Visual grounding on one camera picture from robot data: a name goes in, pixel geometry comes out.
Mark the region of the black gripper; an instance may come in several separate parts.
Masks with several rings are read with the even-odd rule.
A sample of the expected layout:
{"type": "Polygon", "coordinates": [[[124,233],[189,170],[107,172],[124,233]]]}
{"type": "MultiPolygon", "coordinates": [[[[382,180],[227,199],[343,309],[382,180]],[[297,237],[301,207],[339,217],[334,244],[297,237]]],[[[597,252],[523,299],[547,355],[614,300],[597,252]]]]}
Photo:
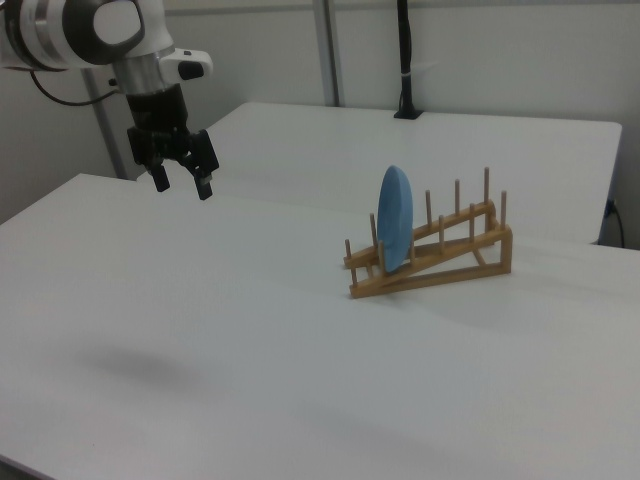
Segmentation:
{"type": "Polygon", "coordinates": [[[180,85],[162,91],[127,95],[134,125],[127,130],[134,162],[150,167],[158,192],[170,188],[165,159],[174,160],[191,173],[200,200],[212,196],[212,174],[219,161],[206,130],[187,127],[188,110],[180,85]]]}

